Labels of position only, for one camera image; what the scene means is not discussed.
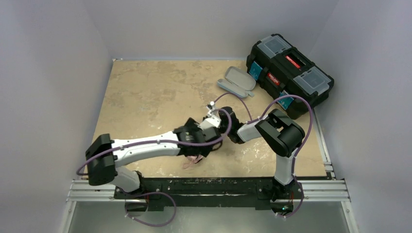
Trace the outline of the pink and black folding umbrella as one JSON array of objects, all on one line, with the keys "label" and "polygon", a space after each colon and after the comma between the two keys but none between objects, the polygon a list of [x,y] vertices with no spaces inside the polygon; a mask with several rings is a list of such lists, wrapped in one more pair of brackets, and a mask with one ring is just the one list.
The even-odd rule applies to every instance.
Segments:
[{"label": "pink and black folding umbrella", "polygon": [[186,156],[185,158],[187,159],[187,161],[185,163],[183,163],[182,169],[187,169],[190,166],[199,163],[200,161],[202,161],[204,159],[204,156],[202,156],[202,155],[191,155],[191,156]]}]

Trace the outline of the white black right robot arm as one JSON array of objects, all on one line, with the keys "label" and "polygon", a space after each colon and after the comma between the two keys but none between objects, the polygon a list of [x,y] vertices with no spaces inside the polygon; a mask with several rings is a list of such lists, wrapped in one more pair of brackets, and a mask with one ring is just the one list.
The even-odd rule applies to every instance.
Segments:
[{"label": "white black right robot arm", "polygon": [[294,184],[292,171],[294,156],[305,138],[304,130],[279,109],[272,110],[263,119],[250,124],[239,122],[231,107],[223,109],[229,113],[229,116],[219,112],[220,133],[224,133],[230,128],[227,136],[236,144],[244,144],[257,138],[263,138],[276,154],[273,178],[274,192],[289,192]]}]

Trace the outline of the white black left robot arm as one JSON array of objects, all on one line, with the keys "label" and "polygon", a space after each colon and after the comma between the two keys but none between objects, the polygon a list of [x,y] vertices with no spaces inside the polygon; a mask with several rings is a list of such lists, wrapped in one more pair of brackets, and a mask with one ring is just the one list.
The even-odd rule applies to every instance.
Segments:
[{"label": "white black left robot arm", "polygon": [[86,150],[88,183],[113,184],[127,193],[141,190],[143,177],[128,170],[128,164],[161,156],[206,157],[222,141],[220,123],[209,115],[201,123],[189,118],[183,126],[146,138],[121,140],[101,134]]}]

